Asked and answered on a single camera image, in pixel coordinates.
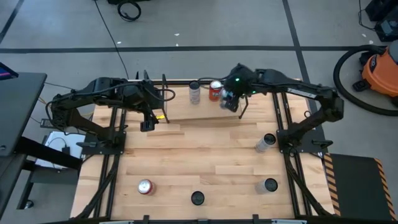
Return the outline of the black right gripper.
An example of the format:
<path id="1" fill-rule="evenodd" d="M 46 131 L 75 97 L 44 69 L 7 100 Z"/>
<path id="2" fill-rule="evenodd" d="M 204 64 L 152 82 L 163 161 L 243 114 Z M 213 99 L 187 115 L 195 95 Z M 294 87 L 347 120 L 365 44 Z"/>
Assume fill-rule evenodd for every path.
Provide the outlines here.
<path id="1" fill-rule="evenodd" d="M 224 89 L 234 95 L 241 96 L 253 94 L 252 86 L 258 80 L 258 74 L 243 64 L 237 64 L 224 81 Z"/>

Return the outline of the red Fanta strawberry can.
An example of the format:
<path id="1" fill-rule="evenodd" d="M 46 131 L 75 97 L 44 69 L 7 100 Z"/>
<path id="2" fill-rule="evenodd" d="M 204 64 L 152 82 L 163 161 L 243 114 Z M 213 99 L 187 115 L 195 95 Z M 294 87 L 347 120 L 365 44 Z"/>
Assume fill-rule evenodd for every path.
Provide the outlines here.
<path id="1" fill-rule="evenodd" d="M 137 190 L 142 195 L 152 195 L 155 192 L 155 183 L 149 179 L 139 181 Z"/>
<path id="2" fill-rule="evenodd" d="M 211 101 L 218 101 L 220 99 L 220 93 L 223 88 L 222 83 L 219 80 L 214 80 L 209 85 L 209 99 Z"/>

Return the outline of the white paper sheet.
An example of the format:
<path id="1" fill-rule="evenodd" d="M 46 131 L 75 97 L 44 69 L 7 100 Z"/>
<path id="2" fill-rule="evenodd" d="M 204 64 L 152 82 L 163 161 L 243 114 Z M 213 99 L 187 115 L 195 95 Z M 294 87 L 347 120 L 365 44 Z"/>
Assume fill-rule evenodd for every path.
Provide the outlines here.
<path id="1" fill-rule="evenodd" d="M 78 142 L 83 142 L 85 136 L 81 134 L 65 135 L 63 132 L 53 131 L 45 140 L 45 146 L 62 152 L 64 147 L 69 147 L 69 155 L 81 159 L 82 147 L 78 146 Z"/>

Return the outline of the black power brick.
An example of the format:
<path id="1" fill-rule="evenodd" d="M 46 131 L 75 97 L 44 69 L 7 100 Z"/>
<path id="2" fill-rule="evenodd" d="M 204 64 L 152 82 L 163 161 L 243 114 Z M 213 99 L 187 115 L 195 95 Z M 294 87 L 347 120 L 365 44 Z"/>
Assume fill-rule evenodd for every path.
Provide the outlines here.
<path id="1" fill-rule="evenodd" d="M 65 126 L 64 124 L 56 119 L 41 119 L 40 122 L 40 127 L 41 128 L 47 128 L 47 129 L 64 129 Z"/>

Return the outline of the black desk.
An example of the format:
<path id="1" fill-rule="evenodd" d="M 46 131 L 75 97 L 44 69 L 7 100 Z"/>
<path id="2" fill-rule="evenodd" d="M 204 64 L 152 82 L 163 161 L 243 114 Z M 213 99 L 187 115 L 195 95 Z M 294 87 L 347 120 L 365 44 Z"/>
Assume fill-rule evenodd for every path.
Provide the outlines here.
<path id="1" fill-rule="evenodd" d="M 17 78 L 0 80 L 0 219 L 21 170 L 28 165 L 28 156 L 70 169 L 80 170 L 81 167 L 79 158 L 22 135 L 46 78 L 44 73 L 20 73 Z"/>

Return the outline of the dark laptop screen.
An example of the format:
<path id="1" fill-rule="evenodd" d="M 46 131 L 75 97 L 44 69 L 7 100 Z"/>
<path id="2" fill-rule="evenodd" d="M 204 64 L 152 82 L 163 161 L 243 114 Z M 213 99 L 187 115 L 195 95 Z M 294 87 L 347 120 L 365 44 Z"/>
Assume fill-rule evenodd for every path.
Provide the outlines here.
<path id="1" fill-rule="evenodd" d="M 0 62 L 0 80 L 18 78 L 19 74 Z"/>

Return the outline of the black equipment cases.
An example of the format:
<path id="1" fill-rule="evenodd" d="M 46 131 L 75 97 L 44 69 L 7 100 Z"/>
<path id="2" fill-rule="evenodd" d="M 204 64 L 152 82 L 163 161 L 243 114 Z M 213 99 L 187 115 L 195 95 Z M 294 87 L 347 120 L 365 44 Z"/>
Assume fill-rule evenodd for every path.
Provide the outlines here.
<path id="1" fill-rule="evenodd" d="M 398 0 L 371 0 L 365 12 L 381 42 L 398 40 Z"/>

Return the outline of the black mat hazard stripes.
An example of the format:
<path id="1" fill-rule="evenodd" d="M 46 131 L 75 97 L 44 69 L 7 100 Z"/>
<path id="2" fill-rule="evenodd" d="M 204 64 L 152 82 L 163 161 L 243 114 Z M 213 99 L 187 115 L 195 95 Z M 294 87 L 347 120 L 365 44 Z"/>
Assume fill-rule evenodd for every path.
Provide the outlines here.
<path id="1" fill-rule="evenodd" d="M 398 224 L 381 160 L 327 153 L 323 165 L 336 215 Z"/>

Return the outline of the black aluminium table frame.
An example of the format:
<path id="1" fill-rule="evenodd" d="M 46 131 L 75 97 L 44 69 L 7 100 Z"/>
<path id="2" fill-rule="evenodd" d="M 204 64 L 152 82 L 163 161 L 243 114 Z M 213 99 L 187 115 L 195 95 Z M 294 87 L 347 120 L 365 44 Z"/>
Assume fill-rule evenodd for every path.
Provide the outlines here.
<path id="1" fill-rule="evenodd" d="M 99 215 L 81 224 L 127 220 L 140 223 L 198 220 L 247 220 L 254 215 L 292 218 L 305 208 L 298 186 L 285 168 L 278 145 L 258 153 L 255 145 L 267 133 L 285 128 L 280 95 L 256 94 L 239 102 L 237 112 L 219 107 L 201 91 L 190 103 L 188 82 L 172 80 L 165 114 L 153 131 L 142 132 L 143 116 L 117 112 L 125 120 L 125 138 L 114 179 L 100 200 Z"/>

